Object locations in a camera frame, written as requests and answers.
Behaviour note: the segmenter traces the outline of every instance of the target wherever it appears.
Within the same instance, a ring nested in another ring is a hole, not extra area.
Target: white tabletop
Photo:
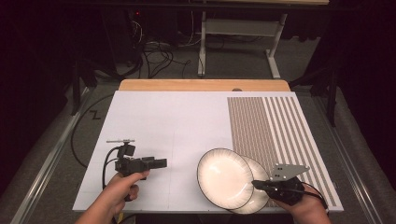
[[[135,158],[153,156],[167,159],[168,167],[152,170],[147,180],[138,182],[139,197],[125,205],[125,212],[228,213],[212,204],[200,191],[196,169],[201,157],[212,148],[241,150],[240,146],[235,146],[229,100],[247,97],[290,99],[297,105],[292,106],[293,111],[286,107],[285,110],[297,114],[299,125],[305,130],[304,141],[309,143],[310,148],[297,155],[300,159],[288,159],[284,157],[288,154],[285,149],[274,148],[273,153],[277,154],[274,162],[304,162],[304,165],[312,167],[308,174],[299,177],[305,181],[312,180],[314,186],[321,186],[331,211],[342,211],[343,207],[309,132],[297,97],[294,92],[279,91],[117,91],[73,210],[85,211],[102,190],[101,176],[106,154],[111,148],[122,145],[106,141],[133,138]],[[278,132],[276,124],[271,126],[271,135],[275,136]],[[113,153],[110,159],[115,157],[116,153]],[[264,168],[268,167],[269,164],[263,163]],[[114,164],[110,163],[106,181],[115,173]],[[272,203],[261,210],[263,213],[282,211]]]

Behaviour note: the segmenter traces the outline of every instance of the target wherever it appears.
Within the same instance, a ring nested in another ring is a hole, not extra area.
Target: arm
[[[304,185],[307,192],[318,194],[314,189]],[[274,200],[280,207],[290,212],[299,224],[330,224],[326,210],[320,202],[320,199],[304,195],[302,200],[293,206]]]
[[[137,198],[139,187],[134,183],[148,175],[149,171],[126,177],[122,177],[120,173],[115,174],[97,199],[77,220],[76,224],[110,223],[111,218],[124,207],[124,198],[128,194],[131,195],[131,200]]]

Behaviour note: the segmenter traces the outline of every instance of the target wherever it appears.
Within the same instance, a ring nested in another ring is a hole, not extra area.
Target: desk leg
[[[205,37],[206,37],[206,12],[202,12],[201,21],[201,47],[198,55],[198,77],[205,76],[205,64],[206,64],[206,49],[205,49]]]
[[[286,21],[287,17],[288,17],[288,14],[282,14],[282,16],[280,17],[279,25],[276,27],[276,33],[274,36],[274,44],[271,49],[268,49],[266,51],[267,60],[270,65],[270,69],[271,69],[273,78],[280,78],[280,74],[279,74],[279,71],[277,70],[274,55],[275,55],[275,51],[277,48],[277,44],[279,43],[280,36],[282,35],[283,27],[285,26],[285,21]]]

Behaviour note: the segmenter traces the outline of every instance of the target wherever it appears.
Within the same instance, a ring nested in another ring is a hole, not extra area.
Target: person's right hand
[[[315,189],[307,186],[306,184],[303,184],[303,186],[305,191],[318,194]],[[331,223],[325,208],[317,197],[305,194],[297,204],[292,206],[275,199],[273,199],[273,201],[286,211],[290,212],[299,224]]]

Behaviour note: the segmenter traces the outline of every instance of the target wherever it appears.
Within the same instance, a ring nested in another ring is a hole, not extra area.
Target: gray carpet
[[[226,41],[222,49],[219,49],[222,46],[222,42],[216,38],[208,39],[210,49],[207,51],[205,78],[271,78],[268,64],[263,58],[262,46],[265,44],[268,44],[267,39],[248,43]],[[276,52],[276,62],[281,77],[290,81],[301,76],[316,44],[317,41],[300,43],[296,39],[282,40]],[[182,73],[183,64],[171,63],[155,78],[198,78],[198,48],[172,48],[172,52],[175,56],[175,61],[185,63],[190,60],[190,63],[184,69],[184,73]],[[154,62],[161,58],[161,54],[153,54],[149,59]],[[126,69],[122,65],[119,68],[121,72]],[[148,68],[145,65],[140,76],[146,78],[147,73]],[[137,77],[138,74],[136,73],[129,78]],[[118,86],[119,83],[115,81],[99,79],[98,87],[91,90],[92,94],[88,105],[114,93]],[[356,189],[351,186],[347,168],[343,164],[337,149],[337,142],[333,138],[332,131],[336,130],[343,146],[350,154],[354,167],[360,174],[361,181],[367,188],[383,223],[396,223],[396,216],[392,213],[392,211],[396,211],[395,191],[391,188],[362,138],[359,127],[347,109],[342,93],[339,92],[337,95],[335,111],[337,127],[332,129],[329,128],[321,109],[321,102],[325,101],[325,99],[311,97],[308,87],[298,87],[293,91],[297,92],[319,151],[345,208],[342,213],[330,214],[332,222],[373,223],[364,215],[364,208],[362,208],[356,195]],[[89,162],[110,102],[111,97],[100,101],[97,105],[90,108],[90,111],[96,111],[96,119],[93,116],[94,112],[88,111],[76,128],[73,141],[74,148],[80,160],[85,164]],[[71,101],[58,118],[52,122],[51,126],[24,160],[18,174],[1,198],[0,223],[9,223],[14,217],[43,162],[70,121],[70,112]],[[29,214],[28,223],[73,223],[78,218],[79,214],[72,211],[72,206],[85,169],[74,159],[69,142],[70,135],[64,145],[64,153],[48,185],[35,205],[35,210]]]

